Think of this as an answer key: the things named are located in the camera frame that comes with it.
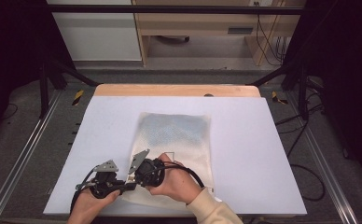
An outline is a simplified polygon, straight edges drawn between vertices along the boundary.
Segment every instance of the aluminum rail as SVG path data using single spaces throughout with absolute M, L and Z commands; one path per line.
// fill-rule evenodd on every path
M 286 98 L 289 100 L 292 105 L 295 113 L 299 113 L 297 107 L 297 96 L 294 92 L 287 91 Z M 299 123 L 303 125 L 302 119 L 299 119 Z M 335 175 L 332 172 L 332 169 L 329 167 L 327 160 L 325 159 L 320 146 L 318 146 L 317 141 L 314 138 L 312 130 L 309 126 L 305 130 L 306 138 L 308 141 L 309 149 L 311 150 L 313 159 L 315 164 L 317 165 L 317 169 L 319 170 L 324 184 L 327 187 L 327 191 L 332 198 L 332 202 L 335 204 L 336 209 L 338 210 L 339 216 L 341 217 L 341 221 L 344 224 L 357 224 L 358 220 L 356 219 L 355 213 L 347 201 L 346 196 L 344 195 L 343 190 L 341 189 L 341 185 L 336 179 Z
M 38 123 L 35 125 L 35 129 L 30 135 L 29 140 L 21 151 L 18 160 L 10 171 L 7 180 L 5 181 L 3 187 L 0 189 L 0 216 L 3 212 L 5 206 L 7 205 L 7 201 L 9 200 L 13 190 L 15 189 L 21 175 L 26 167 L 30 157 L 35 151 L 35 147 L 38 144 L 39 139 L 41 138 L 42 133 L 45 131 L 45 128 L 48 125 L 48 122 L 53 114 L 53 111 L 56 108 L 56 105 L 59 102 L 62 91 L 55 91 L 51 101 L 49 103 L 49 110 L 44 118 L 40 119 Z
M 68 13 L 181 13 L 304 15 L 318 9 L 306 7 L 130 6 L 130 5 L 25 5 L 27 9 Z

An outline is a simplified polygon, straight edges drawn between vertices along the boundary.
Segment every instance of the hand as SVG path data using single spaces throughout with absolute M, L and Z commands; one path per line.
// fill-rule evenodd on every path
M 163 161 L 166 166 L 171 165 L 169 163 L 171 160 L 165 153 L 162 153 L 158 159 Z M 192 203 L 202 192 L 202 188 L 187 171 L 170 168 L 165 169 L 164 172 L 164 180 L 158 187 L 146 187 L 152 195 L 166 195 L 179 202 Z
M 103 199 L 95 198 L 89 189 L 80 192 L 67 224 L 89 224 L 100 211 L 111 204 L 119 196 L 120 190 L 111 192 Z

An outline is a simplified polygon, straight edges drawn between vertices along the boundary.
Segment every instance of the white table surface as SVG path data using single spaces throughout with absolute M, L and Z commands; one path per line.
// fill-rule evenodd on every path
M 258 97 L 93 96 L 44 214 L 68 214 L 79 184 L 112 159 L 129 170 L 141 112 L 209 115 L 216 197 L 236 214 L 295 216 L 306 209 L 266 100 Z M 191 213 L 117 199 L 102 216 L 184 217 Z

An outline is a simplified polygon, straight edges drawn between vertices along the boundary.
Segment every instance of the gray floor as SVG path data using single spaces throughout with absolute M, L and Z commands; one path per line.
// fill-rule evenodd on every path
M 142 67 L 141 64 L 136 63 L 132 65 L 123 63 L 117 70 L 108 70 L 108 67 L 97 70 L 97 67 L 91 69 L 91 67 L 82 66 L 80 72 L 87 77 L 105 83 L 244 84 L 265 76 L 276 67 L 267 64 L 255 67 L 252 64 L 251 56 L 246 51 L 240 50 L 246 48 L 242 38 L 192 37 L 189 43 L 176 41 L 154 39 L 147 67 Z M 42 133 L 34 153 L 25 166 L 21 179 L 13 189 L 7 205 L 3 208 L 0 222 L 26 223 L 29 219 L 32 223 L 44 223 L 43 219 L 66 220 L 66 217 L 44 216 L 42 212 L 48 201 L 49 191 L 56 184 L 57 177 L 71 149 L 78 123 L 82 121 L 94 88 L 88 87 L 68 75 L 65 77 L 69 82 L 68 87 L 66 90 L 60 91 L 59 103 L 48 126 Z M 295 115 L 291 104 L 283 105 L 272 100 L 272 91 L 276 91 L 280 99 L 294 95 L 294 92 L 288 94 L 282 92 L 279 86 L 280 81 L 281 77 L 278 77 L 260 87 L 260 93 L 267 98 L 274 121 Z M 84 94 L 78 105 L 72 105 L 78 90 L 84 90 Z M 15 90 L 10 97 L 10 102 L 13 105 L 8 107 L 4 117 L 6 118 L 16 110 L 15 105 L 18 110 L 13 116 L 2 120 L 0 123 L 0 188 L 38 122 L 40 109 L 38 83 L 32 82 Z M 319 98 L 313 96 L 309 107 L 318 104 L 320 104 Z M 291 148 L 299 130 L 292 133 L 284 132 L 293 131 L 298 127 L 300 127 L 300 123 L 297 120 L 278 126 L 285 151 Z M 346 160 L 343 157 L 341 145 L 325 114 L 321 114 L 320 111 L 312 114 L 308 128 L 312 131 L 333 174 L 336 176 L 358 222 L 362 223 L 361 167 L 357 161 Z M 320 174 L 307 140 L 306 135 L 300 138 L 289 158 L 290 163 L 304 165 Z M 293 170 L 302 195 L 312 198 L 320 195 L 321 186 L 314 176 L 299 168 L 293 168 Z M 343 223 L 333 202 L 333 196 L 328 194 L 328 190 L 323 200 L 319 202 L 305 200 L 304 202 L 308 211 L 307 216 L 272 217 L 266 218 L 266 220 L 271 223 Z M 254 217 L 246 217 L 245 222 L 247 223 L 252 218 Z M 112 221 L 121 223 L 158 222 L 147 219 L 139 219 L 138 221 L 113 219 Z M 162 221 L 163 223 L 181 223 L 180 220 Z M 260 219 L 257 218 L 254 219 L 253 223 L 259 221 Z

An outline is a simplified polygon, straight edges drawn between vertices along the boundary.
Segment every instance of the sleeve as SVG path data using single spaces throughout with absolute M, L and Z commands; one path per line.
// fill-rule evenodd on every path
M 226 203 L 218 202 L 207 189 L 187 205 L 198 220 L 198 223 L 242 223 L 240 218 Z

